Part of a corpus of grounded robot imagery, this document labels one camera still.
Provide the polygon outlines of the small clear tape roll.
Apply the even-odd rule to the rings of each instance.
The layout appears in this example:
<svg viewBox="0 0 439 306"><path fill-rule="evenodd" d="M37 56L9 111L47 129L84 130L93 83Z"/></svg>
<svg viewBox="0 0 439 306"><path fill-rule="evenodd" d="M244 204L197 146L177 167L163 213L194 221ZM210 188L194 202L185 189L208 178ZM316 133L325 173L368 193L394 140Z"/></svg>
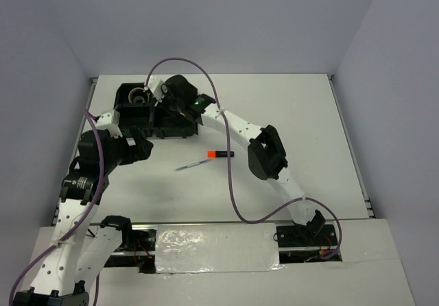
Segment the small clear tape roll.
<svg viewBox="0 0 439 306"><path fill-rule="evenodd" d="M147 95L137 95L133 97L132 103L133 104L144 104L148 102L148 96Z"/></svg>

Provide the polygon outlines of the large clear tape roll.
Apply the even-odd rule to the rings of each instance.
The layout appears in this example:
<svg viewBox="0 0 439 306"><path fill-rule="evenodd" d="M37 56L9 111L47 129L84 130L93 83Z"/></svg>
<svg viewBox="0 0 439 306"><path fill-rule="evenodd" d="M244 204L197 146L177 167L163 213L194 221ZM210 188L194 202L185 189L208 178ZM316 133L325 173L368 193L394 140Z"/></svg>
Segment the large clear tape roll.
<svg viewBox="0 0 439 306"><path fill-rule="evenodd" d="M137 96L137 95L147 95L148 96L148 101L150 100L150 95L149 93L143 88L143 87L136 87L133 88L129 93L128 93L128 102L132 103L132 99L133 97Z"/></svg>

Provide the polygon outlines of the blue ballpoint pen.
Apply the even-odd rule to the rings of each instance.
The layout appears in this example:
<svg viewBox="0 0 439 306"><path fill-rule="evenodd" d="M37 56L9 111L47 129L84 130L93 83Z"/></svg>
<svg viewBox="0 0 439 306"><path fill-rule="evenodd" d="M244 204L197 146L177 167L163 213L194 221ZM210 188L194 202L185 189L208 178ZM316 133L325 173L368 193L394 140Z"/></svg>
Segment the blue ballpoint pen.
<svg viewBox="0 0 439 306"><path fill-rule="evenodd" d="M199 165L207 164L207 163L211 162L212 160L213 160L213 159L211 159L211 158L206 158L206 159L203 159L203 160L201 160L201 161L197 161L197 162L195 162L195 163L190 163L190 164L187 164L187 165L183 165L183 166L181 166L181 167L178 167L178 168L176 168L174 171L175 171L175 172L180 172L180 171L183 171L183 170L186 170L186 169L191 169L192 167L197 167L197 166L199 166Z"/></svg>

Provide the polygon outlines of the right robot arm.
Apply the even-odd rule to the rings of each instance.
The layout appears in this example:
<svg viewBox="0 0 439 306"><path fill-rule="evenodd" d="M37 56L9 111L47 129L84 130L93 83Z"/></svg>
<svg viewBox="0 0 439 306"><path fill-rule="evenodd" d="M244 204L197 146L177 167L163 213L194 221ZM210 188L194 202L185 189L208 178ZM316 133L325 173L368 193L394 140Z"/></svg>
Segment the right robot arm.
<svg viewBox="0 0 439 306"><path fill-rule="evenodd" d="M225 134L227 151L232 140L247 151L253 176L271 185L283 202L294 205L289 212L298 221L285 237L295 239L299 246L314 245L322 237L324 216L309 206L304 191L292 177L285 148L274 126L258 126L234 115L222 108L218 99L199 93L182 75L159 82L150 90L161 108Z"/></svg>

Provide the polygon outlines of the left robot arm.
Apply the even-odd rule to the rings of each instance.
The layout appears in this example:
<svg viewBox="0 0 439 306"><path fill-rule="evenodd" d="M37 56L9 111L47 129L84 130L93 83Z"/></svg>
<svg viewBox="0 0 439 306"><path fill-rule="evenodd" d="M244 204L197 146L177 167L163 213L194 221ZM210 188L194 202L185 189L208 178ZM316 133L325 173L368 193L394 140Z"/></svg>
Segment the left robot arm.
<svg viewBox="0 0 439 306"><path fill-rule="evenodd" d="M10 305L88 305L90 289L110 255L127 250L134 244L129 218L106 216L91 243L84 241L109 174L119 165L129 165L149 158L153 145L145 134L130 129L134 144L120 131L93 128L82 134L79 155L62 181L58 221L51 246L37 256L40 269L26 290L13 287Z"/></svg>

